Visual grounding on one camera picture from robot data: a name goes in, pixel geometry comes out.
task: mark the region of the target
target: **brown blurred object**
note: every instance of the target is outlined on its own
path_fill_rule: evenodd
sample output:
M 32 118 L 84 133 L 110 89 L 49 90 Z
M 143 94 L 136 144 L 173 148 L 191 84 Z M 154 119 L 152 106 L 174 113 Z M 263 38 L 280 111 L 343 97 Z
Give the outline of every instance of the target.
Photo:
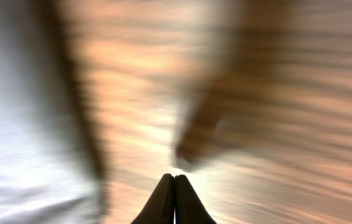
M 129 223 L 175 148 L 218 223 L 352 223 L 352 1 L 60 1 Z

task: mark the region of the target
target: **blurry background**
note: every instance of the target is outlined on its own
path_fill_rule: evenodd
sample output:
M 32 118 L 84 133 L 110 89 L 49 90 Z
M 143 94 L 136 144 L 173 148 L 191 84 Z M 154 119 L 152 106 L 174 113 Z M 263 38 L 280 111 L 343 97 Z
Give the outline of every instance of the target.
M 218 223 L 352 223 L 352 1 L 61 0 L 107 223 L 186 172 Z

